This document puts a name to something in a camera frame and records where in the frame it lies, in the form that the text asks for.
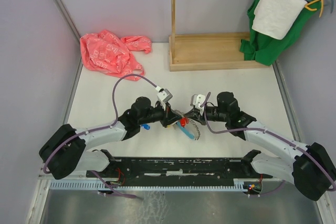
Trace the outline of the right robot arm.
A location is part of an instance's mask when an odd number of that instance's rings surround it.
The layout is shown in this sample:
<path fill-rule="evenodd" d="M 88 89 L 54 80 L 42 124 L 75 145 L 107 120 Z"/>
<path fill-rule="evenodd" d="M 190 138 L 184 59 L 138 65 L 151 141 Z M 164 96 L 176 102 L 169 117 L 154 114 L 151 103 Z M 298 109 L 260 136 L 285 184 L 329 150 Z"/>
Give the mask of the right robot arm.
<path fill-rule="evenodd" d="M 273 132 L 242 111 L 231 92 L 219 93 L 216 106 L 208 105 L 209 97 L 209 94 L 193 95 L 192 109 L 185 116 L 205 126 L 224 122 L 226 129 L 218 134 L 230 133 L 273 153 L 273 156 L 260 151 L 248 153 L 247 161 L 241 164 L 243 175 L 254 177 L 259 173 L 279 178 L 313 201 L 327 191 L 335 191 L 335 166 L 322 145 L 316 142 L 307 145 Z"/>

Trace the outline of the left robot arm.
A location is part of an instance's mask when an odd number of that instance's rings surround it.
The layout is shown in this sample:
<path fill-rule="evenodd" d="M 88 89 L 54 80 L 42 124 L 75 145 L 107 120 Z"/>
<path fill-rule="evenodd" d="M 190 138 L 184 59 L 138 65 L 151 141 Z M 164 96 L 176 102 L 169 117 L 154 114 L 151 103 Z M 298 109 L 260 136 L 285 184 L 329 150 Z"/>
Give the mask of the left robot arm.
<path fill-rule="evenodd" d="M 92 129 L 75 129 L 62 125 L 39 150 L 44 172 L 54 179 L 63 179 L 80 170 L 94 170 L 105 177 L 116 171 L 115 162 L 103 151 L 90 152 L 91 148 L 128 140 L 140 133 L 143 124 L 160 122 L 168 127 L 182 118 L 169 103 L 155 106 L 146 97 L 139 97 L 116 121 Z"/>

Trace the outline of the silver key holder blue handle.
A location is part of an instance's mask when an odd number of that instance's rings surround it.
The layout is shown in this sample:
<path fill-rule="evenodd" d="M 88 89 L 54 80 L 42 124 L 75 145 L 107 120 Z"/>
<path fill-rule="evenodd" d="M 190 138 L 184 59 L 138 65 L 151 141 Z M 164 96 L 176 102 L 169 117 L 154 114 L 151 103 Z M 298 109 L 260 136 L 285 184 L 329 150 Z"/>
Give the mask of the silver key holder blue handle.
<path fill-rule="evenodd" d="M 180 115 L 182 118 L 186 118 L 185 115 L 179 111 L 175 110 L 175 112 Z M 191 140 L 199 140 L 201 133 L 199 131 L 198 126 L 196 123 L 189 119 L 189 124 L 186 127 L 181 127 L 179 124 L 179 120 L 173 125 L 174 129 L 182 131 L 189 139 Z"/>

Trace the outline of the red tag key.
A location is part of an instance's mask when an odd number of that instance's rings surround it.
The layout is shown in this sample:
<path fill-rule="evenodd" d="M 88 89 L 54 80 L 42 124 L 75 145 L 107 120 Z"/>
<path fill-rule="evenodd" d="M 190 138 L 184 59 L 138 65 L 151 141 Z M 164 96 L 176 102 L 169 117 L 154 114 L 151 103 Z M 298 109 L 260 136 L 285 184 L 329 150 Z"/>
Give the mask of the red tag key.
<path fill-rule="evenodd" d="M 188 118 L 181 118 L 179 120 L 179 124 L 181 127 L 186 127 L 189 124 L 189 119 Z"/>

